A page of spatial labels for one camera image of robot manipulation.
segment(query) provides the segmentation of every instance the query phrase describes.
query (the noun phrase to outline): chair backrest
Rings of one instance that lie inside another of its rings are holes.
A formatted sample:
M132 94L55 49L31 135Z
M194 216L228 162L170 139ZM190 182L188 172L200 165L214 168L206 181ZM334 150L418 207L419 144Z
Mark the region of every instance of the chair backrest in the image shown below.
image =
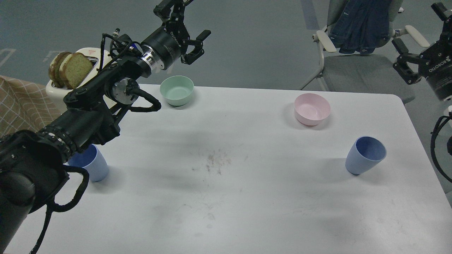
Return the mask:
M330 0L329 8L328 8L328 19L327 19L327 27L328 27L328 34L333 31L336 23L340 19L341 15L343 14L343 11L346 7L346 5L350 2L358 2L362 1L365 3L372 3L372 0ZM403 0L392 0L388 7L388 18L389 18L389 29L388 29L388 36L391 36L391 32L393 30L392 22L397 16L397 13L400 9L400 6L402 5ZM377 42L376 47L382 47L386 43L388 43L388 39L381 39Z

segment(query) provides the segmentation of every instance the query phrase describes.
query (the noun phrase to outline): gray floor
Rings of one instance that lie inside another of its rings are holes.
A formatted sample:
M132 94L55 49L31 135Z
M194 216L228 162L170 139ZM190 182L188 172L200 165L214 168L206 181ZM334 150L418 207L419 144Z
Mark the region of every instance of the gray floor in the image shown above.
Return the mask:
M166 77L186 75L198 86L297 89L316 68L318 56L311 35L316 26L325 25L328 2L196 0L186 9L185 24L192 37L204 29L212 31L205 41L205 55L191 66L178 62L139 83L159 84ZM434 2L405 1L405 12L397 17L395 27L413 25L434 43L442 29L430 8ZM452 0L442 2L452 8ZM111 34L115 28L141 41L160 26L152 12L158 3L0 0L0 75L45 84L57 52L99 47L101 34ZM404 41L412 53L422 51L409 36ZM397 57L390 44L376 53L391 60ZM452 102L438 101L425 80L412 86L416 99L406 109L429 155L430 132ZM312 82L306 89L320 88ZM445 147L450 136L452 128L447 127L438 137L437 153L443 169L452 175L452 156ZM437 175L452 202L452 184Z

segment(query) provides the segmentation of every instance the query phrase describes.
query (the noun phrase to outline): cup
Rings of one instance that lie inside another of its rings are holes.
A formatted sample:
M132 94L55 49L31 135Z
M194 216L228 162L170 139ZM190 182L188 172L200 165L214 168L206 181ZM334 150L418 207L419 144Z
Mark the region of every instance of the cup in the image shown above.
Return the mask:
M99 149L90 144L83 153L76 153L67 162L69 166L84 168L89 173L89 179L93 182L103 180L109 172L107 162Z
M359 175L373 168L386 157L385 146L374 137L358 138L348 152L345 168Z

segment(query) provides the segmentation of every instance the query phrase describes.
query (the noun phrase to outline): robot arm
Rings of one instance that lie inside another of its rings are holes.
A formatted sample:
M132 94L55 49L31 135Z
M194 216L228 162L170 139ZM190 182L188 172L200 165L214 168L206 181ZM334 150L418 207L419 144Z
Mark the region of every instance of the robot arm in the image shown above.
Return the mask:
M190 40L185 25L184 10L193 0L164 0L154 13L163 23L142 43L141 50L126 34L103 34L113 40L110 53L113 60L83 86L73 90L64 102L67 111L40 131L19 131L0 138L0 253L6 249L27 214L47 205L44 229L31 253L36 253L50 221L51 212L65 212L80 200L88 184L84 169L63 165L76 152L83 152L89 144L105 144L119 136L119 122L128 111L155 112L160 102L141 90L136 82L140 76L149 77L156 68L166 70L181 57L191 64L203 53L202 41L210 34L204 30L196 40ZM188 45L194 49L186 53ZM108 108L103 100L106 95L116 102ZM143 97L151 107L133 107ZM84 180L74 199L66 205L58 205L54 197L69 179L68 172L82 174Z
M403 41L395 38L392 44L400 56L393 67L409 85L425 77L438 99L449 100L452 98L452 10L447 10L442 3L431 7L443 21L439 40L418 55L409 53ZM418 72L412 71L407 63L418 65Z

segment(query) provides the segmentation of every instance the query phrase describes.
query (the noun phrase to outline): toast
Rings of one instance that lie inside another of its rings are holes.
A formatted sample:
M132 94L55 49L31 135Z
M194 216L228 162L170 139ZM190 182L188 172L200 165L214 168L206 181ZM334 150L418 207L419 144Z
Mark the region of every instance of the toast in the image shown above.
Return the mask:
M60 71L60 65L63 62L63 60L68 56L71 55L70 52L61 52L59 53L50 63L49 67L49 78L53 81L53 84L55 87L62 88L64 84L61 82L59 76Z
M59 79L68 89L77 88L89 74L93 64L82 53L76 52L61 62Z

